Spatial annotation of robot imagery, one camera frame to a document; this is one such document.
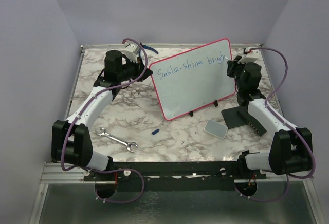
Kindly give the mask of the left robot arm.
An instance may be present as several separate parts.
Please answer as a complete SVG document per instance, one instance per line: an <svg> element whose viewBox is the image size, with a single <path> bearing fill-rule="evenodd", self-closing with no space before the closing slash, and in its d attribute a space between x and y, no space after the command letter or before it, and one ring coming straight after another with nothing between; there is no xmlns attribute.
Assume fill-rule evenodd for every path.
<svg viewBox="0 0 329 224"><path fill-rule="evenodd" d="M52 126L51 157L60 162L64 171L69 171L64 166L68 163L71 167L95 170L102 180L113 176L112 157L94 151L89 130L123 87L152 75L148 62L148 57L141 58L127 50L106 52L104 68L87 99L66 120L57 120Z"/></svg>

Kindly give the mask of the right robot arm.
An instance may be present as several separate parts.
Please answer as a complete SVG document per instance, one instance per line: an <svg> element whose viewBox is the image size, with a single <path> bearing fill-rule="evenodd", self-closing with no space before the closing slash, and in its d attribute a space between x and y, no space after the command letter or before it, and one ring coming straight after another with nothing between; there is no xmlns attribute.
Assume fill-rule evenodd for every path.
<svg viewBox="0 0 329 224"><path fill-rule="evenodd" d="M268 134L272 144L267 153L244 152L239 156L236 172L248 178L255 170L277 175L296 176L298 172L312 172L312 134L307 128L298 128L272 108L259 90L262 67L254 61L243 62L241 56L228 61L227 75L234 78L237 111L230 109L231 119L240 118L260 136Z"/></svg>

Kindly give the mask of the red-framed whiteboard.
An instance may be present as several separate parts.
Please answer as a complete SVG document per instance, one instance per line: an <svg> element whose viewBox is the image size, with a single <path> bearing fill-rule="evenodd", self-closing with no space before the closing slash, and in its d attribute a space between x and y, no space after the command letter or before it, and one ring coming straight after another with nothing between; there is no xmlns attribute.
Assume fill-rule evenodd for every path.
<svg viewBox="0 0 329 224"><path fill-rule="evenodd" d="M227 76L232 59L228 38L208 43L165 59L149 68L162 114L168 121L235 94Z"/></svg>

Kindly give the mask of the blue marker cap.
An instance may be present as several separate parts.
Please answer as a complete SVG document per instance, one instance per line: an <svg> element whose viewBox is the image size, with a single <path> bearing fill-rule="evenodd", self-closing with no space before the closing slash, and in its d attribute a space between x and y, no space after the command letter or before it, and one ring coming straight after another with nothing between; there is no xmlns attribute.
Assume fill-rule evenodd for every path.
<svg viewBox="0 0 329 224"><path fill-rule="evenodd" d="M156 129L156 130L152 131L151 134L152 134L152 135L155 135L155 134L157 134L159 131L160 131L160 129Z"/></svg>

